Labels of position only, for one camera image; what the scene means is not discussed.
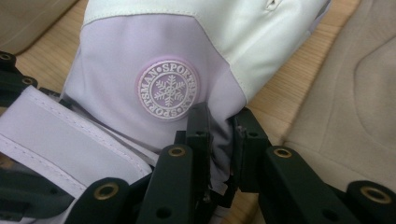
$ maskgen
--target beige fabric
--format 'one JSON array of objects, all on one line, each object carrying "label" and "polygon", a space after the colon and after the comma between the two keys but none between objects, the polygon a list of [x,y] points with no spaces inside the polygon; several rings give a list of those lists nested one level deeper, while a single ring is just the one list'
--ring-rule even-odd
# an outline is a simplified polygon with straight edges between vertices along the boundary
[{"label": "beige fabric", "polygon": [[20,53],[77,0],[0,1],[0,50]]},{"label": "beige fabric", "polygon": [[285,146],[328,184],[396,191],[396,1],[362,0],[338,36]]}]

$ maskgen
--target velcro strap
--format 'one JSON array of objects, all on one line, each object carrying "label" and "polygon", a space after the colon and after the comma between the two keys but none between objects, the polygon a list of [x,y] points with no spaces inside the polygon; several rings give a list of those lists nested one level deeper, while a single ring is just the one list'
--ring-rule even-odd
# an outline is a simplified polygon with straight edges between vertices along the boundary
[{"label": "velcro strap", "polygon": [[0,151],[75,198],[99,179],[132,184],[151,171],[115,138],[33,87],[0,117]]}]

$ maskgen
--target embroidered snowflake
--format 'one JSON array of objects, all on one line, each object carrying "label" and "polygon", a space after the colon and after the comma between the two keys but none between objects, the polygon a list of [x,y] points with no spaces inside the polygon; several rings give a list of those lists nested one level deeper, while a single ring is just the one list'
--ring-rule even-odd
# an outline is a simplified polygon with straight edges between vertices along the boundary
[{"label": "embroidered snowflake", "polygon": [[158,80],[155,85],[159,89],[155,94],[156,100],[164,100],[166,106],[172,106],[174,101],[182,101],[184,99],[183,89],[186,83],[177,82],[175,76],[169,76],[166,81]]}]

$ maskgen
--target wooden table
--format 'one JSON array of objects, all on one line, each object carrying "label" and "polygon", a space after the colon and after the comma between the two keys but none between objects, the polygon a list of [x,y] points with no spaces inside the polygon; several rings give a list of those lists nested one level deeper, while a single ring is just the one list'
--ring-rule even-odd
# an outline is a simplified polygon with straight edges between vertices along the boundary
[{"label": "wooden table", "polygon": [[[360,0],[332,0],[332,7],[312,36],[248,104],[274,145],[284,137],[338,32]],[[87,0],[78,1],[59,21],[18,56],[17,67],[46,88],[60,92],[78,48]],[[223,223],[262,223],[256,218],[257,195],[238,192]]]}]

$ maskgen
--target circular logo patch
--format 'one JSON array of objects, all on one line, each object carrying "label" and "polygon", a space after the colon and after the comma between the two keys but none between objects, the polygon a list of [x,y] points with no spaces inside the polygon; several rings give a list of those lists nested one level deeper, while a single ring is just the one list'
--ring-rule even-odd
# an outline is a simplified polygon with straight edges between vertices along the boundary
[{"label": "circular logo patch", "polygon": [[159,119],[179,119],[186,114],[198,93],[198,76],[185,63],[166,60],[146,69],[138,82],[143,107]]}]

